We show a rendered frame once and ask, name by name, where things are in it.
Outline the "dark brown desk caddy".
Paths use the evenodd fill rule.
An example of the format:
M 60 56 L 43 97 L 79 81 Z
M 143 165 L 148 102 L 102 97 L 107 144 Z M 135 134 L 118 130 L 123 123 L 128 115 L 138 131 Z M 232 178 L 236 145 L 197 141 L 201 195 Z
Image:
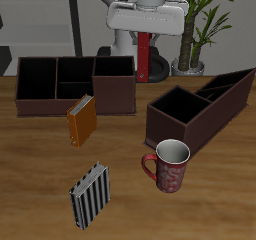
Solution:
M 144 145 L 185 143 L 194 157 L 246 106 L 256 68 L 221 74 L 192 93 L 176 85 L 147 105 Z
M 64 116 L 84 95 L 98 115 L 134 115 L 135 69 L 131 56 L 21 57 L 15 102 L 18 115 Z

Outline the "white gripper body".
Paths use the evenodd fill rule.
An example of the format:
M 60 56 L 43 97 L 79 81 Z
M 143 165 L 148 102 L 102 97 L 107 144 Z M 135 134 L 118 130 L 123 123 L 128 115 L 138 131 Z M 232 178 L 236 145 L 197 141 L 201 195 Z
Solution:
M 108 10 L 107 26 L 111 29 L 180 36 L 184 32 L 186 0 L 166 0 L 153 11 L 138 10 L 134 3 L 113 2 Z

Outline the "red patterned mug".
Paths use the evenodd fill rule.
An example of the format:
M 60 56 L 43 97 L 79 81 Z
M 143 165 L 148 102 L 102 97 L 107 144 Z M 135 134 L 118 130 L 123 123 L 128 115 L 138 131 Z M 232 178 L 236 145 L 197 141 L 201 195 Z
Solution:
M 189 159 L 190 149 L 185 143 L 167 139 L 157 145 L 155 154 L 144 155 L 141 164 L 144 172 L 156 182 L 159 190 L 164 193 L 175 193 L 181 187 Z M 155 173 L 146 167 L 148 160 L 155 162 Z

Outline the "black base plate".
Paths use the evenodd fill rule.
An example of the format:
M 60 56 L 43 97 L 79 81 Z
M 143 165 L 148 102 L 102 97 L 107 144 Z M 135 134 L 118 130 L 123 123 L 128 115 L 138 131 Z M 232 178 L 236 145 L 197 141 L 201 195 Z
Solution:
M 97 56 L 110 56 L 111 47 L 102 46 L 98 49 Z M 156 47 L 151 47 L 151 69 L 148 83 L 159 83 L 164 81 L 170 73 L 170 66 L 166 59 L 160 56 Z

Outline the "green pot plant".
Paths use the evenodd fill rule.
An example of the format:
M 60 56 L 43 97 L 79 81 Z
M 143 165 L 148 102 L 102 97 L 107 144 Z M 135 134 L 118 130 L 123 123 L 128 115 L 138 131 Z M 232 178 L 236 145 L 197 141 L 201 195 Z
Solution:
M 205 66 L 199 60 L 201 48 L 206 44 L 214 44 L 211 38 L 215 34 L 231 28 L 231 25 L 225 25 L 229 12 L 214 22 L 219 5 L 209 9 L 208 12 L 204 11 L 204 8 L 214 0 L 186 1 L 189 3 L 189 11 L 185 16 L 180 55 L 172 61 L 171 74 L 173 76 L 202 76 Z

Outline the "black white striped book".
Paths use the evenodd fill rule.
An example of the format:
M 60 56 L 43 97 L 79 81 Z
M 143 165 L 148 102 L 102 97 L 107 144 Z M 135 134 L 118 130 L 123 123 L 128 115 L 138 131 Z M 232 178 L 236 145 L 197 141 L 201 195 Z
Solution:
M 97 162 L 69 194 L 75 224 L 85 230 L 110 200 L 109 168 Z

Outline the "orange book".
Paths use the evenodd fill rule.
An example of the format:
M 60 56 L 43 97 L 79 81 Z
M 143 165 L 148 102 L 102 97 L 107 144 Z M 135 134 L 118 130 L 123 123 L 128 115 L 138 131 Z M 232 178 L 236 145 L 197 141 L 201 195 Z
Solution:
M 81 147 L 97 128 L 95 98 L 85 94 L 67 111 L 71 144 Z

